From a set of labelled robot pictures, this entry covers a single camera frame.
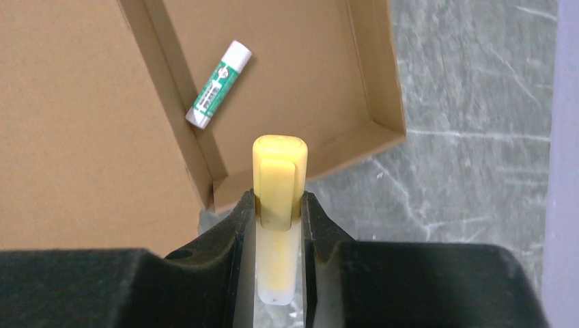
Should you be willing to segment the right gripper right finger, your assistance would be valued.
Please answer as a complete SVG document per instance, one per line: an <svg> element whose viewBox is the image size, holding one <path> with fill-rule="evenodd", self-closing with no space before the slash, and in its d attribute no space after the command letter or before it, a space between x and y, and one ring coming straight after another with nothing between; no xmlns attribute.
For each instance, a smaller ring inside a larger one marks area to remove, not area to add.
<svg viewBox="0 0 579 328"><path fill-rule="evenodd" d="M504 247L358 241L302 199L306 327L547 327Z"/></svg>

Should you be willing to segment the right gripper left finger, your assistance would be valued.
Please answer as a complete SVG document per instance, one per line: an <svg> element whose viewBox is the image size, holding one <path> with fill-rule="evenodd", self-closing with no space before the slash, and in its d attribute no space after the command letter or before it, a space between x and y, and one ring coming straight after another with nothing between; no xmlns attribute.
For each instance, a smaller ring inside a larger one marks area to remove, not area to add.
<svg viewBox="0 0 579 328"><path fill-rule="evenodd" d="M1 252L2 327L252 327L255 202L165 257L146 249Z"/></svg>

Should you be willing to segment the yellow marker pen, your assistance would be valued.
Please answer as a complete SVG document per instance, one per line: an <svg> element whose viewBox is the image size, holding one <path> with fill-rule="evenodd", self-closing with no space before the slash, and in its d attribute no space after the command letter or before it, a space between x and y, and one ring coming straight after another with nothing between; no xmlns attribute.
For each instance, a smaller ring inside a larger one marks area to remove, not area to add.
<svg viewBox="0 0 579 328"><path fill-rule="evenodd" d="M294 299L307 159L298 137L263 135L253 144L256 286L268 305Z"/></svg>

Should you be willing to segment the brown cardboard box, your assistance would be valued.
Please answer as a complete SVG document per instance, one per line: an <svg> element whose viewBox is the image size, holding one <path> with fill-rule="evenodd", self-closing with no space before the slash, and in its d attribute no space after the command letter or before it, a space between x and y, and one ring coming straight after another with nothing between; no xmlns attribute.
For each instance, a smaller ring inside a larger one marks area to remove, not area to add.
<svg viewBox="0 0 579 328"><path fill-rule="evenodd" d="M252 57L204 129L186 114L232 41ZM1 248L193 240L293 135L308 180L406 136L388 1L2 1Z"/></svg>

